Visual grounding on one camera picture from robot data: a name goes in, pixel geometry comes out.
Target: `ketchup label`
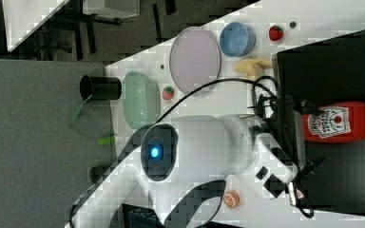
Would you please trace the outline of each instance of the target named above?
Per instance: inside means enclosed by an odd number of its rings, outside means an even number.
[[[351,132],[349,124],[349,108],[329,106],[322,107],[323,114],[310,115],[308,126],[313,135],[319,135],[321,139],[333,137]]]

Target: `green object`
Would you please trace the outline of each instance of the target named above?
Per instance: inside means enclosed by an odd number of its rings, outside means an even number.
[[[116,142],[115,136],[103,137],[99,139],[99,145],[108,145]]]
[[[167,86],[165,89],[164,89],[167,93],[170,93],[170,94],[173,94],[174,93],[174,89],[170,86]]]
[[[93,95],[91,94],[90,96],[87,97],[87,99],[76,104],[76,106],[72,109],[69,116],[67,117],[67,124],[69,125],[75,124],[75,121],[79,116],[79,113],[81,112],[85,103],[88,102],[88,100],[90,100],[91,96]]]
[[[155,81],[138,71],[128,72],[123,81],[126,123],[132,129],[152,124],[160,112],[160,94]]]

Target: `mint green container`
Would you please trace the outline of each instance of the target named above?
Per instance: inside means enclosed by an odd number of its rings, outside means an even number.
[[[155,81],[138,71],[123,80],[123,106],[126,123],[132,129],[153,124],[160,112],[160,94]]]

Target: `black mug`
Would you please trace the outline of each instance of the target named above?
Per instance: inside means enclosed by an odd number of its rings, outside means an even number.
[[[83,76],[80,83],[82,99],[89,100],[118,100],[121,97],[121,82],[116,77]]]

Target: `ketchup bottle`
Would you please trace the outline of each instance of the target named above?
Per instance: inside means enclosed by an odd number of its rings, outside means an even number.
[[[365,103],[321,107],[324,113],[302,115],[304,139],[315,143],[351,143],[365,139]]]

